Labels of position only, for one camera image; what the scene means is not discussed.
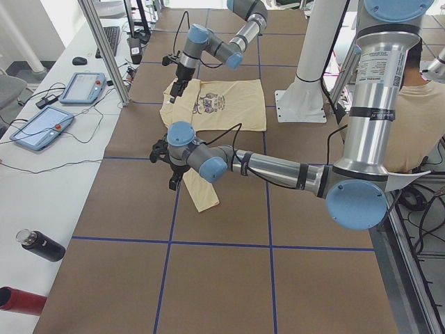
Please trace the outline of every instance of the white table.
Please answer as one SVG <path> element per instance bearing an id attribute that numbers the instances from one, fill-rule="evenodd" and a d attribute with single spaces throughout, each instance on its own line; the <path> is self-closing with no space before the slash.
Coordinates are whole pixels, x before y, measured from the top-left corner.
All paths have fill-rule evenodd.
<path id="1" fill-rule="evenodd" d="M 102 24 L 118 25 L 122 31 L 125 22 L 126 18 L 105 19 Z M 48 89 L 58 81 L 67 84 L 74 72 L 103 72 L 109 80 L 103 60 L 96 59 L 95 52 L 95 41 L 85 24 L 36 91 Z M 88 64 L 72 65 L 75 56 L 87 58 Z M 115 58 L 118 66 L 126 63 L 125 59 L 131 60 L 125 33 L 121 34 Z M 127 66 L 120 67 L 122 74 L 126 68 Z M 34 116 L 39 111 L 35 106 L 38 99 L 31 100 L 17 118 L 29 119 Z M 85 109 L 84 106 L 62 106 L 59 102 L 53 105 L 74 114 Z M 44 170 L 67 162 L 101 159 L 118 121 L 121 106 L 115 90 L 97 105 L 104 114 L 104 119 L 91 142 L 87 144 L 82 144 L 67 134 L 62 134 L 42 152 L 32 152 L 15 143 L 4 143 L 0 145 L 0 159 L 10 166 L 29 170 Z M 67 131 L 82 141 L 88 140 L 99 119 L 100 115 L 91 109 L 88 113 L 77 116 Z M 8 141 L 14 131 L 11 127 L 1 142 Z M 98 168 L 99 163 L 84 163 L 32 175 L 0 165 L 0 287 L 9 286 L 48 295 L 61 261 L 49 262 L 22 249 L 15 241 L 15 235 L 23 228 L 39 230 L 66 247 Z M 0 333 L 29 334 L 33 332 L 37 321 L 38 317 L 35 316 L 0 311 Z"/>

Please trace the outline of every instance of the beige cloth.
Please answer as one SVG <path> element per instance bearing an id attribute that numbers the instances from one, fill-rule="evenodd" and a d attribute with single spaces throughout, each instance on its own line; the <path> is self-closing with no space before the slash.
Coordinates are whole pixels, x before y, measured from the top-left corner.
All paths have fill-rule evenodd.
<path id="1" fill-rule="evenodd" d="M 265 131 L 266 107 L 260 80 L 200 81 L 192 79 L 182 97 L 170 103 L 171 83 L 164 91 L 161 117 L 166 127 L 184 120 L 195 131 L 227 130 L 242 123 L 242 130 Z M 194 170 L 184 174 L 184 183 L 198 212 L 219 204 L 213 186 Z"/>
<path id="2" fill-rule="evenodd" d="M 410 173 L 421 164 L 445 134 L 444 106 L 443 83 L 430 81 L 423 86 L 402 87 L 383 163 L 389 172 Z M 339 126 L 347 123 L 346 115 Z"/>

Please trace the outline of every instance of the red cylinder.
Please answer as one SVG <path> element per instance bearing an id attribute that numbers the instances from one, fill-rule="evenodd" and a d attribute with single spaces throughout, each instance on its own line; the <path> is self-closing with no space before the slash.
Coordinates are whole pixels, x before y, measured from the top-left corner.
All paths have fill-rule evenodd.
<path id="1" fill-rule="evenodd" d="M 46 301 L 47 297 L 38 294 L 13 289 L 12 287 L 0 288 L 0 310 L 25 315 L 40 315 Z"/>

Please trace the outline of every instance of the black bottle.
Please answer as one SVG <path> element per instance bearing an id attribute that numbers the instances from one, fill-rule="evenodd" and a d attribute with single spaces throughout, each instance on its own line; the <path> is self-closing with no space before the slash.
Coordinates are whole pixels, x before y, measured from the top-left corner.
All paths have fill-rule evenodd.
<path id="1" fill-rule="evenodd" d="M 21 230 L 15 239 L 26 250 L 51 262 L 59 261 L 65 254 L 65 247 L 39 231 Z"/>

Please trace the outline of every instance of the black cylinder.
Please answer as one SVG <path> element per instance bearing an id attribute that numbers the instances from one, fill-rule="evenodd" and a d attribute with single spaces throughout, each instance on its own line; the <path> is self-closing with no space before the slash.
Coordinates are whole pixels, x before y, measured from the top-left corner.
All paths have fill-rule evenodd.
<path id="1" fill-rule="evenodd" d="M 31 245 L 22 245 L 24 249 L 51 262 L 57 262 L 62 259 L 65 255 L 65 247 L 39 231 L 34 231 L 34 233 L 37 234 L 35 241 Z"/>

